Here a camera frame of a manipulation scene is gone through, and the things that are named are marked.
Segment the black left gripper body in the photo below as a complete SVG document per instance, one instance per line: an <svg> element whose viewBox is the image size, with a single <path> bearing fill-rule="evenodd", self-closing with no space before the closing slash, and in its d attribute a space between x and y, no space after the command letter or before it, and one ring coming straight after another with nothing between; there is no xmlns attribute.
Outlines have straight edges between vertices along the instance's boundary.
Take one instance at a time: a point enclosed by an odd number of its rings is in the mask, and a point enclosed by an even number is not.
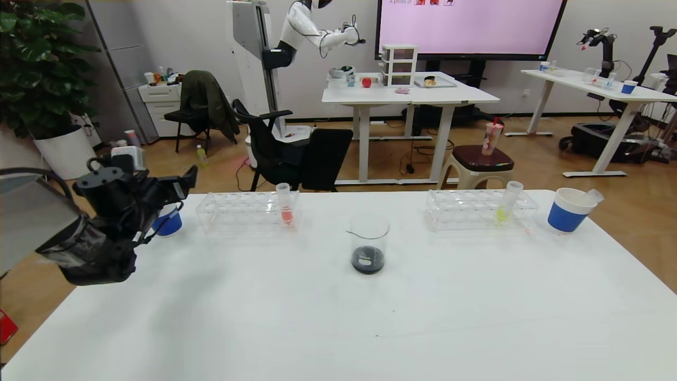
<svg viewBox="0 0 677 381"><path fill-rule="evenodd" d="M181 176L146 178L146 203L165 206L182 202L189 194Z"/></svg>

